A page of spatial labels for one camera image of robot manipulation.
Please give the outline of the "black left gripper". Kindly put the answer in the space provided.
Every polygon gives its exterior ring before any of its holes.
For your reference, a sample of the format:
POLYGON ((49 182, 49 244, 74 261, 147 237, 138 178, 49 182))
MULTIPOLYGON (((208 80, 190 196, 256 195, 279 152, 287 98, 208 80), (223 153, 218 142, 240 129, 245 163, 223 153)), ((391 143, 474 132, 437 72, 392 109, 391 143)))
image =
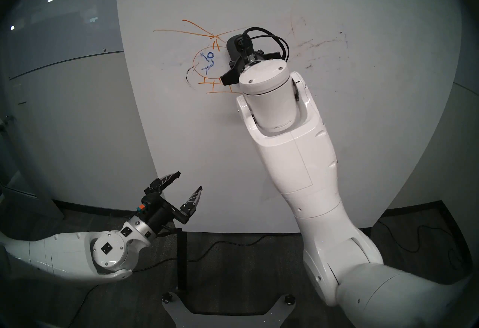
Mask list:
MULTIPOLYGON (((156 178, 144 193, 162 193, 166 187, 180 177, 181 173, 177 171, 163 177, 156 178)), ((195 213, 200 201, 202 186, 200 186, 188 199, 188 201, 180 208, 179 222, 186 224, 195 213)), ((165 199, 144 199, 144 222, 152 230, 153 233, 159 233, 168 222, 174 219, 173 206, 165 199)))

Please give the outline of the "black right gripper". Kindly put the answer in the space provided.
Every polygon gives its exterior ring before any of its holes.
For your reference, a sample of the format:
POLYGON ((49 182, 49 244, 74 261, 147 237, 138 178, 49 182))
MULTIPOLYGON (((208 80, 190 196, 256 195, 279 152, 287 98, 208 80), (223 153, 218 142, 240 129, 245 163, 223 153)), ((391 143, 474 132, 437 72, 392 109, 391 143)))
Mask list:
POLYGON ((235 62, 235 65, 231 65, 230 69, 220 77, 221 83, 224 86, 237 85, 239 84, 240 75, 248 68, 259 62, 269 61, 272 59, 281 59, 281 53, 278 51, 271 53, 264 53, 263 51, 260 51, 260 57, 239 56, 235 62))

